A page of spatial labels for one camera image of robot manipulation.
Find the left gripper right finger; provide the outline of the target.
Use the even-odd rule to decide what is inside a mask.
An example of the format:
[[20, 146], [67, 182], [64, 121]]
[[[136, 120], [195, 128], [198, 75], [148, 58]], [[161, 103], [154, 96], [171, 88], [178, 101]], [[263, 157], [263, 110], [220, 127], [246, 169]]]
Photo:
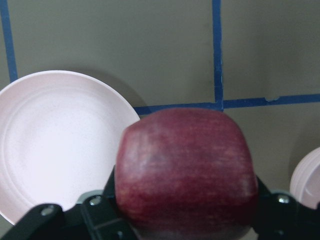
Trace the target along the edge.
[[256, 178], [258, 202], [251, 227], [258, 240], [318, 240], [320, 205], [315, 209], [284, 191], [271, 192]]

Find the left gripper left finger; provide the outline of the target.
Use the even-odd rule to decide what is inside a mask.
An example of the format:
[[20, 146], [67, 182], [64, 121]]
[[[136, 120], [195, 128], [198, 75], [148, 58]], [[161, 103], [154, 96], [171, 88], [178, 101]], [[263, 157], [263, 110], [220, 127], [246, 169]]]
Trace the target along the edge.
[[136, 240], [137, 234], [121, 216], [116, 204], [115, 173], [101, 194], [64, 211], [45, 203], [29, 210], [2, 237], [4, 240]]

